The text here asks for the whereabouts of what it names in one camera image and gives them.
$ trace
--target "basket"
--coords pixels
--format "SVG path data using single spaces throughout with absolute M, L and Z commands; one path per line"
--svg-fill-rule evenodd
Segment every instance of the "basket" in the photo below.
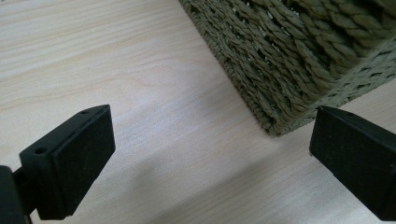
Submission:
M 281 135 L 395 77 L 396 1 L 180 0 L 261 126 Z

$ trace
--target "light wood surface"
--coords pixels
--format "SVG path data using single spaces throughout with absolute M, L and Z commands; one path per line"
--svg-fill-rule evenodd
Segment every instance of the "light wood surface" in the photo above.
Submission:
M 396 81 L 343 106 L 396 132 Z M 34 223 L 380 223 L 258 125 L 177 0 L 0 2 L 0 164 L 110 104 L 117 149 L 77 212 Z

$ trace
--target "woven basket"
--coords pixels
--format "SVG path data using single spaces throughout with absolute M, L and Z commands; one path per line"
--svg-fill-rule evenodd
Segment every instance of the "woven basket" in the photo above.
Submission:
M 395 77 L 396 1 L 180 0 L 270 134 Z

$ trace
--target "wood grain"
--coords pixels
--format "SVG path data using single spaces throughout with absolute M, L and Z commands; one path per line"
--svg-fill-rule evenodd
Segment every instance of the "wood grain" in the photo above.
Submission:
M 343 108 L 396 132 L 396 81 Z M 258 125 L 177 0 L 0 2 L 0 163 L 110 104 L 117 150 L 77 212 L 35 223 L 380 223 Z

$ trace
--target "tabletop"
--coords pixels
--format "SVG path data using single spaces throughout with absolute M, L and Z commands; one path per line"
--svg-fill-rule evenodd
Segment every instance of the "tabletop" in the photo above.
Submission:
M 395 87 L 342 108 L 395 133 Z M 73 216 L 34 223 L 381 223 L 309 155 L 313 123 L 260 127 L 177 0 L 0 2 L 0 164 L 105 104 L 116 152 Z

